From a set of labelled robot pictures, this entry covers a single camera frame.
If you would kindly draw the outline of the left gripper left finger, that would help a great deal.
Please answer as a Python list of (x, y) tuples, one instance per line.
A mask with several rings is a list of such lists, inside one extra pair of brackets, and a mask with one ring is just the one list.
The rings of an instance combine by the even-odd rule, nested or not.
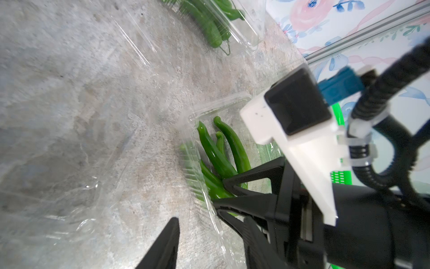
[(175, 269), (179, 238), (179, 219), (172, 217), (135, 269)]

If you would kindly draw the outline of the bright green plastic basket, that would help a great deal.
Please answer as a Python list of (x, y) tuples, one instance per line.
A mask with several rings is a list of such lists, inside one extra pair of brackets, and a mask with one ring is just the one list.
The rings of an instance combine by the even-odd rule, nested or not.
[[(334, 116), (335, 116), (336, 121), (338, 123), (339, 130), (344, 131), (345, 121), (344, 121), (344, 116), (343, 116), (342, 109), (341, 109), (339, 103), (332, 105), (331, 108), (333, 110)], [(346, 146), (338, 145), (336, 153), (338, 155), (342, 154), (341, 155), (341, 158), (342, 158), (346, 154)], [(341, 158), (339, 160), (340, 168), (344, 168), (342, 166), (342, 159)], [(352, 185), (351, 171), (349, 171), (349, 170), (335, 170), (335, 171), (331, 172), (330, 176), (331, 176), (331, 181), (333, 183)]]

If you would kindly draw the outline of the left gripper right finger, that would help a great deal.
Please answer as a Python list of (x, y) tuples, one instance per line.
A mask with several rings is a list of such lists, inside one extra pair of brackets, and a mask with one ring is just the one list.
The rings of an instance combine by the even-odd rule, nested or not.
[(246, 217), (243, 229), (244, 251), (248, 269), (285, 269), (256, 222)]

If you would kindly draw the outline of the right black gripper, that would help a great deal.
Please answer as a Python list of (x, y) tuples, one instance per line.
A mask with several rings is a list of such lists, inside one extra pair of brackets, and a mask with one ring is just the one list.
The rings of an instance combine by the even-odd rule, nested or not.
[[(250, 191), (242, 183), (268, 178), (271, 194)], [(238, 196), (213, 201), (217, 216), (242, 238), (252, 218), (269, 234), (281, 259), (301, 269), (331, 263), (345, 269), (427, 269), (430, 266), (430, 213), (395, 191), (333, 184), (337, 222), (322, 213), (300, 187), (286, 158), (279, 157), (223, 180)]]

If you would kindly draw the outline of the clear pepper container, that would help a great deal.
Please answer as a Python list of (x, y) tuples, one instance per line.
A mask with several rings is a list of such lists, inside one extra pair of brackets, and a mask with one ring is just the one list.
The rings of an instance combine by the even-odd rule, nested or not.
[(194, 197), (201, 223), (218, 244), (228, 269), (244, 269), (242, 238), (216, 213), (212, 201), (231, 197), (222, 186), (225, 178), (236, 176), (278, 157), (275, 142), (259, 145), (243, 122), (240, 111), (252, 99), (246, 92), (224, 97), (188, 109), (179, 130), (183, 171)]
[(254, 54), (264, 39), (265, 1), (161, 1), (207, 45), (226, 56)]
[(172, 90), (160, 1), (1, 2), (1, 267), (92, 240)]

